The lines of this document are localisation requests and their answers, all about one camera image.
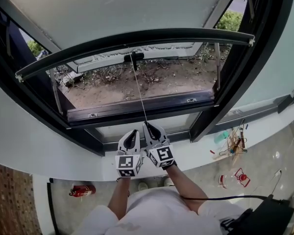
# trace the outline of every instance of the brown tiled wall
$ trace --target brown tiled wall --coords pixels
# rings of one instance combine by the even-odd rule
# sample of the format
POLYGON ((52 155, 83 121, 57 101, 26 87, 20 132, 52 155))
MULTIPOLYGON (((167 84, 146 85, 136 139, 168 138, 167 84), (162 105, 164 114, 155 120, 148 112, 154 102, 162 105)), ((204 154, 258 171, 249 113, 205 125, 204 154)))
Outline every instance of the brown tiled wall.
POLYGON ((32 177, 0 165, 0 235, 41 234, 32 177))

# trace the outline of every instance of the cable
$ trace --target cable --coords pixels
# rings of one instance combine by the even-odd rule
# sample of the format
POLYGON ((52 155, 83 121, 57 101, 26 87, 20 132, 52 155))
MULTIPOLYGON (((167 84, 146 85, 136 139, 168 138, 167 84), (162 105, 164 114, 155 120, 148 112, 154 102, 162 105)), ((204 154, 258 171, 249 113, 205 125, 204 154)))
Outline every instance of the cable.
MULTIPOLYGON (((260 195, 245 195, 245 196, 230 196, 230 197, 223 197, 223 198, 187 198, 187 197, 183 197, 181 196, 181 198, 186 199, 186 200, 228 200, 228 199, 234 199, 234 198, 258 198, 261 200, 265 200, 267 199, 266 196, 260 196, 260 195)), ((271 199, 274 202, 278 202, 280 203, 281 200, 276 200, 276 199, 271 199)))
POLYGON ((132 66, 133 66, 133 71, 134 71, 135 80, 136 80, 136 84, 137 84, 137 89, 138 89, 139 97, 141 99, 141 103, 142 103, 143 111, 144 111, 144 114, 145 114, 146 122, 148 122, 147 121, 146 112, 145 112, 145 108, 144 108, 144 104, 143 104, 143 99, 142 99, 141 91, 139 89, 139 85, 138 85, 138 81, 137 81, 137 77, 136 77, 136 73, 135 73, 135 69, 134 69, 134 63, 133 63, 133 59, 132 59, 132 54, 130 54, 129 56, 130 56, 131 61, 132 61, 132 66))
POLYGON ((272 191, 271 194, 273 194, 273 192, 274 192, 276 186, 278 185, 278 183, 279 183, 279 181, 280 181, 280 179, 281 179, 281 177, 282 177, 282 170, 280 169, 279 172, 280 172, 280 177, 279 177, 278 181, 276 182, 276 184, 275 184, 275 186, 274 186, 273 191, 272 191))

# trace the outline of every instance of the wall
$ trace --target wall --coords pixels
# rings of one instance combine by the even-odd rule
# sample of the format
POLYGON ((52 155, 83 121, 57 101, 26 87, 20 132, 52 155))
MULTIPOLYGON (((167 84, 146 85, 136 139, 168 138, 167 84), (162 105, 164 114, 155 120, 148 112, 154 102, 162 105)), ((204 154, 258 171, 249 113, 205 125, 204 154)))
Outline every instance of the wall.
POLYGON ((101 157, 50 130, 1 88, 0 164, 60 179, 102 179, 101 157))
POLYGON ((48 177, 33 174, 33 191, 35 208, 42 235, 54 235, 55 230, 51 218, 47 191, 48 177))
POLYGON ((0 165, 0 235, 41 234, 31 175, 0 165))
POLYGON ((266 65, 234 107, 288 95, 294 89, 294 1, 282 36, 266 65))

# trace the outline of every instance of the black cable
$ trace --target black cable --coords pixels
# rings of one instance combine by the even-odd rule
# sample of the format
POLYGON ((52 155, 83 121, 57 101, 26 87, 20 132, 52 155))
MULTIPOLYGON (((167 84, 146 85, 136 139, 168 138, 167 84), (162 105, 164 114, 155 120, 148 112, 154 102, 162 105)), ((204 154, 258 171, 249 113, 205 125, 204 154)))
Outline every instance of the black cable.
MULTIPOLYGON (((259 195, 246 195, 246 196, 230 196, 230 197, 223 197, 223 198, 186 198, 181 196, 183 199, 186 200, 228 200, 228 199, 234 199, 234 198, 259 198, 261 200, 265 200, 266 196, 259 196, 259 195)), ((280 203, 281 200, 271 199, 274 202, 280 203)))
POLYGON ((274 186, 273 191, 272 191, 271 194, 273 194, 273 192, 274 192, 276 186, 278 185, 278 183, 279 183, 279 181, 280 181, 280 179, 281 179, 281 177, 282 177, 282 170, 279 170, 279 171, 280 171, 280 177, 279 177, 278 181, 276 182, 276 184, 275 184, 275 186, 274 186))

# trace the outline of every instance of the plastic bottle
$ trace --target plastic bottle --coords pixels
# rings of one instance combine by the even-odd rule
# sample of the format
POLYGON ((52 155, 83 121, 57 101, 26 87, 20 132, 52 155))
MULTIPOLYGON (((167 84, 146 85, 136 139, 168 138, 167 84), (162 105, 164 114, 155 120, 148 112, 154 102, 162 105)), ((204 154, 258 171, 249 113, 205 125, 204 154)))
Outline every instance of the plastic bottle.
POLYGON ((223 131, 220 135, 214 138, 215 144, 221 142, 222 140, 226 139, 229 136, 227 131, 223 131))
POLYGON ((250 182, 250 179, 244 174, 242 168, 234 168, 226 174, 220 174, 217 180, 219 187, 230 190, 243 189, 250 182))

